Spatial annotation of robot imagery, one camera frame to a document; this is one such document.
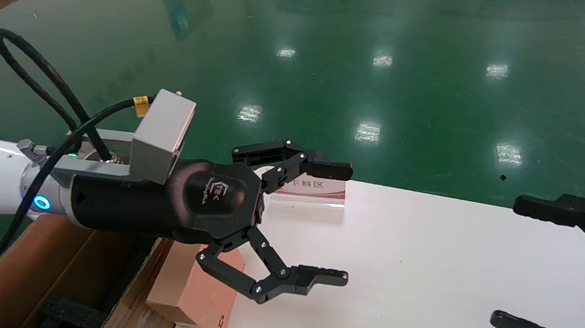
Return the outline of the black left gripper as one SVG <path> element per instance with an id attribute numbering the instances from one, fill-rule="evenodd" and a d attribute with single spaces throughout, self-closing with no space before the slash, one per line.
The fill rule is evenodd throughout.
<path id="1" fill-rule="evenodd" d="M 346 197 L 351 164 L 291 140 L 234 147 L 233 164 L 179 160 L 165 184 L 75 176 L 71 184 L 74 220 L 93 230 L 172 238 L 208 246 L 196 255 L 201 269 L 242 296 L 264 304 L 281 294 L 306 296 L 313 286 L 343 287 L 347 271 L 288 267 L 259 228 L 262 192 L 311 197 Z M 259 178 L 251 167 L 270 166 Z M 219 255 L 245 243 L 269 275 L 260 281 Z"/>

